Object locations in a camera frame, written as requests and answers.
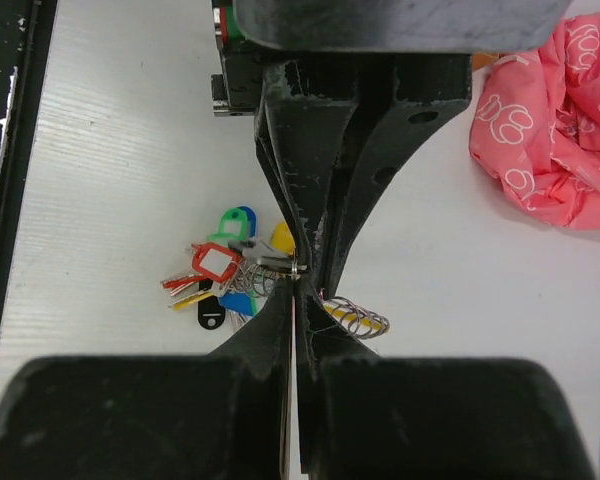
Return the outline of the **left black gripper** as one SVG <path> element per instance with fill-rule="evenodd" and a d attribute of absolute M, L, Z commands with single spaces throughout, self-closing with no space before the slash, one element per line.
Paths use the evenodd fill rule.
<path fill-rule="evenodd" d="M 469 54 L 537 48 L 569 6 L 567 1 L 213 2 L 222 68 L 211 78 L 213 111 L 253 114 L 262 79 L 256 134 L 261 162 L 294 234 L 298 262 L 308 267 L 311 279 L 324 279 L 327 298 L 335 295 L 353 242 L 394 176 L 469 106 Z M 351 61 L 294 59 L 263 68 L 294 53 L 412 52 L 469 54 L 366 56 L 359 100 Z"/>

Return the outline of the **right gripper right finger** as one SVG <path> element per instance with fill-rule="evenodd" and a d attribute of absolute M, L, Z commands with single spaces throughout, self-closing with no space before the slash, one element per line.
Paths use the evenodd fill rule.
<path fill-rule="evenodd" d="M 313 295 L 295 307 L 301 469 L 308 475 L 374 475 L 379 357 L 347 333 Z"/>

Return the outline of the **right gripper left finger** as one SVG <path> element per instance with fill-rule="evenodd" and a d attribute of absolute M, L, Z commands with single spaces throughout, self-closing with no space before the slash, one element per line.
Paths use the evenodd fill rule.
<path fill-rule="evenodd" d="M 293 282 L 279 280 L 262 310 L 211 353 L 231 367 L 223 408 L 228 475 L 289 473 Z"/>

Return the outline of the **keyring bunch with colourful tags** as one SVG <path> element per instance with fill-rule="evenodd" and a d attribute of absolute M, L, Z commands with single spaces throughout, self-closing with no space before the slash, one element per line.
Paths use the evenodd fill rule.
<path fill-rule="evenodd" d="M 170 309 L 194 307 L 198 324 L 219 329 L 226 320 L 237 331 L 259 313 L 276 282 L 285 274 L 265 266 L 267 259 L 287 260 L 295 242 L 284 221 L 267 242 L 257 237 L 257 217 L 247 206 L 226 210 L 216 230 L 187 249 L 186 271 L 161 281 L 173 302 Z"/>

